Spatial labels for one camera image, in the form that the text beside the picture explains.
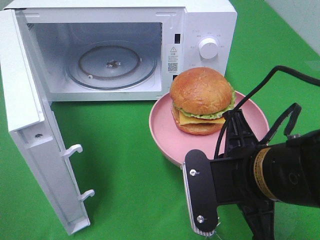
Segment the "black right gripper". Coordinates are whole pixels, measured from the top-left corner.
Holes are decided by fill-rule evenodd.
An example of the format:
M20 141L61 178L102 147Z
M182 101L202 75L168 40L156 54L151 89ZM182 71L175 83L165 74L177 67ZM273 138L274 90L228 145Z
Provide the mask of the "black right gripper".
M243 111L228 111L224 153L210 163L219 205L237 203L252 240L274 240L275 203L264 164L270 147L258 139Z

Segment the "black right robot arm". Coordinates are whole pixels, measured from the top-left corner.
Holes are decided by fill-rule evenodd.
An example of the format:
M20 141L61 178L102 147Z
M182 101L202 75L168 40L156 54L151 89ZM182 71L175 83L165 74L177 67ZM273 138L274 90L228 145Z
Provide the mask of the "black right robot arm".
M258 140L241 110L228 111L224 153L211 162L217 205L236 204L253 239L274 239L275 202L319 207L320 132L293 135L291 106Z

